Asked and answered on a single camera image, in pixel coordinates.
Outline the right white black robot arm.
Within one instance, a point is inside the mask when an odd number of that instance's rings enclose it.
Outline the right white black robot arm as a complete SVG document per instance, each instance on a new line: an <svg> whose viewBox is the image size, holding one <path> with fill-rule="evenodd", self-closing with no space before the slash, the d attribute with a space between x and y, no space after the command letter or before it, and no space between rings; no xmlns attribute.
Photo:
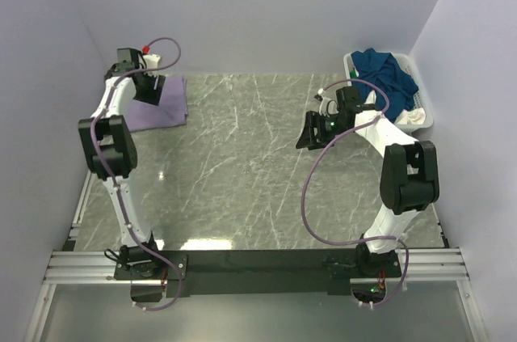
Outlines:
<svg viewBox="0 0 517 342"><path fill-rule="evenodd" d="M382 157L381 206L372 225L355 241L361 264L380 263L394 252L410 222L439 197L435 145L418 141L385 117L386 106L365 103L357 87L338 89L334 98L318 90L317 111L305 114L298 150L326 153L338 139L355 133Z"/></svg>

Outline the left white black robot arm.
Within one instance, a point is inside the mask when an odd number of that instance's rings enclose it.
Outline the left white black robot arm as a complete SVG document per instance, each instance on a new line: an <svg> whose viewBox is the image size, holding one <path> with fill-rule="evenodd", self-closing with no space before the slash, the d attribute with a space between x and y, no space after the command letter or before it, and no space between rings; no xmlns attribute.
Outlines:
<svg viewBox="0 0 517 342"><path fill-rule="evenodd" d="M104 76L104 92L92 115L78 122L86 164L106 188L116 213L121 233L120 254L111 250L106 256L124 268L144 262L160 264L153 231L137 206L134 170L137 148L125 115L133 100L157 105L162 83L158 72L160 57L142 49L117 50L117 62Z"/></svg>

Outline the purple t shirt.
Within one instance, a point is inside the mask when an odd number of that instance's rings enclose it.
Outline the purple t shirt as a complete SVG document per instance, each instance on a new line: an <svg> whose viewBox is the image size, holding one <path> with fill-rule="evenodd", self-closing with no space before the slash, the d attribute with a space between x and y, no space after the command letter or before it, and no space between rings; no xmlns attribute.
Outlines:
<svg viewBox="0 0 517 342"><path fill-rule="evenodd" d="M163 129L187 123L187 79L165 78L158 105L133 100L124 116L131 132Z"/></svg>

